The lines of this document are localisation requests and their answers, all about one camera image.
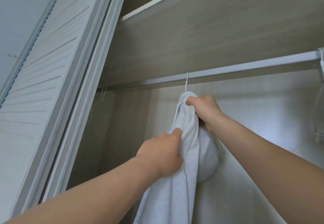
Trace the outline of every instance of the wall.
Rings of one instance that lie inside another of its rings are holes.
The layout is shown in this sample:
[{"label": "wall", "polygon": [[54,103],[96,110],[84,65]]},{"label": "wall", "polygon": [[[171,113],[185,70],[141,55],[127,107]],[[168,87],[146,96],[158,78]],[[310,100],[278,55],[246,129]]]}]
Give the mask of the wall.
[{"label": "wall", "polygon": [[111,91],[95,94],[67,189],[97,176],[114,99],[115,94]]},{"label": "wall", "polygon": [[[267,140],[324,169],[324,144],[310,132],[317,70],[188,85],[211,94],[222,111]],[[99,173],[124,163],[143,141],[167,132],[184,86],[116,94]],[[132,223],[137,207],[124,218]],[[215,174],[197,186],[193,223],[285,223],[237,160],[226,152]]]},{"label": "wall", "polygon": [[0,0],[0,89],[50,0]]}]

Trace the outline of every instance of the white louvered door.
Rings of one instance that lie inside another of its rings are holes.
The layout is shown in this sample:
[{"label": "white louvered door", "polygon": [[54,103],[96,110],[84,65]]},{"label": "white louvered door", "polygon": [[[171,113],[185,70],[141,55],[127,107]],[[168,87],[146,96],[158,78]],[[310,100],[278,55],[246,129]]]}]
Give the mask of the white louvered door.
[{"label": "white louvered door", "polygon": [[109,1],[57,0],[0,107],[0,222],[39,201]]}]

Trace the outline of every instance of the metal closet rod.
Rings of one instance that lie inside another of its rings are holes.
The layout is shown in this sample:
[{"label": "metal closet rod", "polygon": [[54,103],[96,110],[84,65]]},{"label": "metal closet rod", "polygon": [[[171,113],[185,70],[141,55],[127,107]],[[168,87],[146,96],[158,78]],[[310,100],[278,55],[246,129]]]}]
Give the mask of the metal closet rod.
[{"label": "metal closet rod", "polygon": [[[294,64],[294,63],[300,63],[306,61],[315,61],[318,59],[320,59],[320,52],[319,50],[315,50],[315,51],[301,53],[301,54],[293,54],[293,55],[288,55],[288,56],[283,56],[278,58],[264,59],[262,61],[253,61],[253,62],[242,63],[237,65],[218,67],[218,68],[213,68],[213,69],[208,69],[203,71],[193,71],[193,72],[189,72],[188,79],[215,76],[215,75],[234,73],[239,71],[248,71],[248,70],[279,66],[279,65]],[[146,81],[107,86],[103,88],[98,88],[97,91],[101,92],[101,91],[109,91],[109,90],[116,90],[116,89],[123,89],[123,88],[133,88],[133,87],[140,87],[140,86],[151,85],[151,84],[186,80],[186,79],[187,79],[187,73],[184,73],[179,75],[154,78]]]}]

